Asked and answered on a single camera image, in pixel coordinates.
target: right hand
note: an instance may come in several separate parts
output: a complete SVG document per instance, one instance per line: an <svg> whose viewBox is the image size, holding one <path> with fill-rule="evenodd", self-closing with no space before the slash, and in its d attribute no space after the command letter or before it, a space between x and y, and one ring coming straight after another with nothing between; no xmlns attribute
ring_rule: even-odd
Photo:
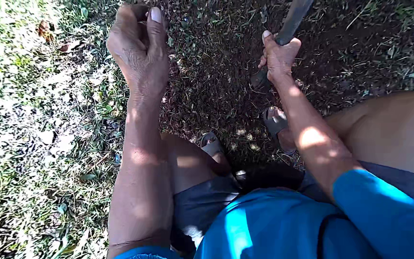
<svg viewBox="0 0 414 259"><path fill-rule="evenodd" d="M263 56L261 56L258 68L268 65L268 79L275 85L285 77L292 76L292 64L301 47L301 41L293 38L287 45L279 46L274 41L274 35L268 30L263 32Z"/></svg>

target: blue shirt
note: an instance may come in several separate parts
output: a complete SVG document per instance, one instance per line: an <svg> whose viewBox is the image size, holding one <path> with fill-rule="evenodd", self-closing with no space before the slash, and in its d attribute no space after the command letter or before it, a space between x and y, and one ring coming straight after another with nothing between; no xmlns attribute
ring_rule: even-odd
<svg viewBox="0 0 414 259"><path fill-rule="evenodd" d="M333 197L338 207L288 190L253 191L222 210L195 259L414 259L412 198L365 170L342 174ZM162 247L116 257L140 258L180 257Z"/></svg>

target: fingernail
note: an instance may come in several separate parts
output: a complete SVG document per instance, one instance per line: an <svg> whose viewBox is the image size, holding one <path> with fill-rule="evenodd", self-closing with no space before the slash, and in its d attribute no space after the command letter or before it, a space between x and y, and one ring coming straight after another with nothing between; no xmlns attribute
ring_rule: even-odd
<svg viewBox="0 0 414 259"><path fill-rule="evenodd" d="M268 30L265 30L263 32L263 35L261 36L261 40L263 41L263 44L265 43L265 38L268 37L269 35L271 35L272 33Z"/></svg>
<svg viewBox="0 0 414 259"><path fill-rule="evenodd" d="M157 23L162 23L162 13L161 10L157 7L153 7L151 9L151 20L157 22Z"/></svg>

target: hand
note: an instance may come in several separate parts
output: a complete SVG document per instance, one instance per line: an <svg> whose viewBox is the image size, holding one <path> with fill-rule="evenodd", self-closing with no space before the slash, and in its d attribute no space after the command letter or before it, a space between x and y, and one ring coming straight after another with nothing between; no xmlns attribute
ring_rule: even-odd
<svg viewBox="0 0 414 259"><path fill-rule="evenodd" d="M295 56L298 53L301 41L293 38L289 44L279 46L274 41L274 35L268 30L263 32L263 56L261 56L258 68L268 65L268 79L274 85L284 77L292 76L292 64L295 62Z"/></svg>
<svg viewBox="0 0 414 259"><path fill-rule="evenodd" d="M139 23L145 19L146 25ZM166 90L169 78L166 36L159 8L126 3L119 7L106 47L126 78L134 102L160 101Z"/></svg>

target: foot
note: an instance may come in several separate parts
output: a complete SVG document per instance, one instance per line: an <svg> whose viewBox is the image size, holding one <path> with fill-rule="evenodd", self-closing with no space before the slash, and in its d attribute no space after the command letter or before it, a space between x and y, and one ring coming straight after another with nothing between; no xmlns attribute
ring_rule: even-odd
<svg viewBox="0 0 414 259"><path fill-rule="evenodd" d="M213 132L207 133L201 141L201 148L209 154L213 160L219 163L222 166L230 168L230 164L224 155L223 149L218 138Z"/></svg>
<svg viewBox="0 0 414 259"><path fill-rule="evenodd" d="M275 106L269 107L263 112L263 121L281 150L287 155L292 155L296 146L285 113Z"/></svg>
<svg viewBox="0 0 414 259"><path fill-rule="evenodd" d="M279 145L285 154L294 153L296 150L295 140L293 138L290 128L285 128L277 133Z"/></svg>

